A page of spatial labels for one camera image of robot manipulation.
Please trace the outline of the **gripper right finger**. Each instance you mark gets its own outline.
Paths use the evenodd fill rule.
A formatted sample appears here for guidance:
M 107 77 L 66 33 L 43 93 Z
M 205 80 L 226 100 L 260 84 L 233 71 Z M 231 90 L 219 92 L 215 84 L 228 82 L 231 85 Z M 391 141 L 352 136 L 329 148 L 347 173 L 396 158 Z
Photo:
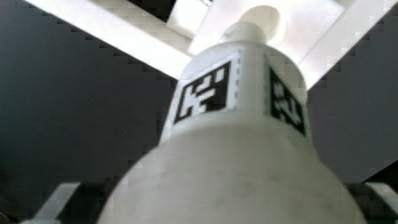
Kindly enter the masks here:
M 350 183 L 354 196 L 368 224 L 398 224 L 398 192 L 382 182 Z

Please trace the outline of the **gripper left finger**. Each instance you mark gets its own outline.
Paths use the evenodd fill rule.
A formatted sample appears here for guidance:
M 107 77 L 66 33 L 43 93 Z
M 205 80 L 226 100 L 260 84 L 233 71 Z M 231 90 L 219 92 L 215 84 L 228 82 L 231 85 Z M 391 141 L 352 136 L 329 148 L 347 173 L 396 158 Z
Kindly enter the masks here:
M 96 224 L 107 196 L 103 184 L 61 183 L 34 217 L 20 224 Z

